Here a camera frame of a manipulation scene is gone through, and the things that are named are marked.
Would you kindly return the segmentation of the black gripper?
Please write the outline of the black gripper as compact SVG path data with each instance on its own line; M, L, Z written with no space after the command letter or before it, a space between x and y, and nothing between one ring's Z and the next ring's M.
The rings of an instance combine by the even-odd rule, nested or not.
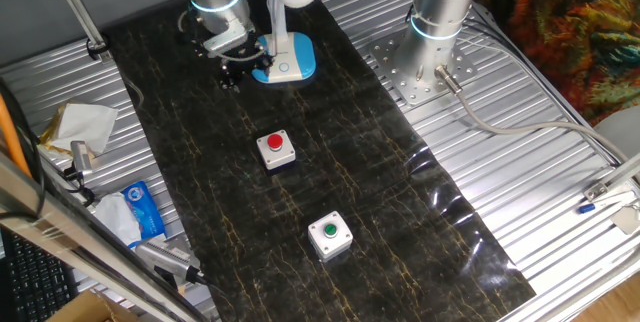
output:
M242 70L268 71L274 64L271 56L260 44L240 46L227 53L233 60L222 59L221 88L224 90L238 90L238 84L243 78Z

